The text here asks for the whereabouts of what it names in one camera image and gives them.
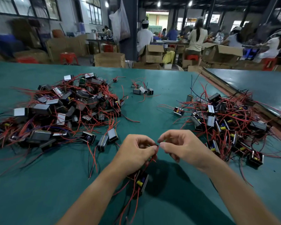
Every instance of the red plastic stool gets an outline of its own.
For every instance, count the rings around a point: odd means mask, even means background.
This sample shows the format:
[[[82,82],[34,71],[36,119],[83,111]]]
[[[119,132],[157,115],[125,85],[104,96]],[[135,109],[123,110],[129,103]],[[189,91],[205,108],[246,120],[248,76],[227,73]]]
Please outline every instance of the red plastic stool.
[[[198,55],[187,55],[186,60],[199,60],[199,56]]]
[[[38,64],[34,57],[18,57],[17,62],[26,64]]]
[[[261,61],[264,63],[262,71],[273,71],[273,68],[277,63],[276,58],[263,58]]]
[[[105,53],[113,53],[113,45],[105,45],[104,46]]]
[[[79,65],[77,57],[75,53],[61,53],[60,54],[60,63],[64,63],[64,59],[66,60],[68,65],[71,65],[73,63],[73,60],[75,59],[77,62],[77,65]]]

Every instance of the hand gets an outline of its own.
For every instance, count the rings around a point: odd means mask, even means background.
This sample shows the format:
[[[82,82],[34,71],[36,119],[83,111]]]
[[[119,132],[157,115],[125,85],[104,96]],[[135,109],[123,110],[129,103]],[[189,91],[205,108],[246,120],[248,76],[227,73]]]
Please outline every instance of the hand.
[[[181,158],[203,172],[211,160],[218,158],[190,130],[168,130],[157,142],[176,162]]]
[[[129,134],[112,163],[126,177],[139,170],[155,153],[157,146],[154,140],[145,135]]]

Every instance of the blue shirt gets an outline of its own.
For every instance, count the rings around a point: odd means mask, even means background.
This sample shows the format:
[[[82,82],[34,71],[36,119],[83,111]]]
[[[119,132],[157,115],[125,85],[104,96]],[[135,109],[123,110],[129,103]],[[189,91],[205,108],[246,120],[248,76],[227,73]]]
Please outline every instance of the blue shirt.
[[[169,38],[169,40],[177,40],[178,37],[178,31],[175,29],[172,29],[168,32],[167,37]]]

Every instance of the person's right hand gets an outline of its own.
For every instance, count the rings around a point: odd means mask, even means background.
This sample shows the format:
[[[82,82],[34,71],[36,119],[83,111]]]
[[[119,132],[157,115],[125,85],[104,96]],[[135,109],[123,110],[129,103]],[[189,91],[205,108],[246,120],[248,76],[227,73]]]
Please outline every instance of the person's right hand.
[[[157,142],[176,162],[181,158],[203,172],[212,160],[218,159],[190,130],[168,130]]]

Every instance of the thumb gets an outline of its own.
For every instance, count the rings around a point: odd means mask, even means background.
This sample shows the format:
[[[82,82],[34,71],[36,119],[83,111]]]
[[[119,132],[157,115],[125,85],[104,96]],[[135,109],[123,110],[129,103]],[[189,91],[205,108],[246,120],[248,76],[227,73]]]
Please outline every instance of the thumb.
[[[166,152],[166,153],[173,153],[176,155],[180,155],[180,152],[182,150],[181,146],[177,146],[171,143],[167,142],[161,142],[160,147]]]
[[[143,150],[143,154],[144,154],[145,160],[147,160],[151,156],[153,156],[155,153],[157,153],[157,146],[154,145],[154,146],[151,146],[151,147],[148,147],[148,148],[144,148],[142,150]]]

